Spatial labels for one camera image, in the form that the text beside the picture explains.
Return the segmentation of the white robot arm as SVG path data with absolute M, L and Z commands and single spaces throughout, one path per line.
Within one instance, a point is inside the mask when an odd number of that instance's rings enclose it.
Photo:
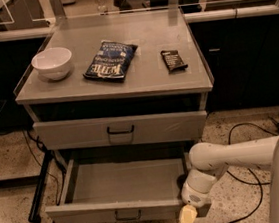
M 212 186 L 229 166 L 270 172 L 270 223 L 279 223 L 279 136 L 230 145 L 198 143 L 189 151 L 191 169 L 182 187 L 185 203 L 178 223 L 193 223 L 207 204 Z

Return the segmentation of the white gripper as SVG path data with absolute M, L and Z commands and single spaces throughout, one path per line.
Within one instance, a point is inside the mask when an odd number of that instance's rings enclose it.
M 209 193 L 216 182 L 227 171 L 227 167 L 200 171 L 192 168 L 182 186 L 181 198 L 185 205 L 179 213 L 178 223 L 193 223 L 197 218 L 196 208 L 204 207 L 210 200 Z

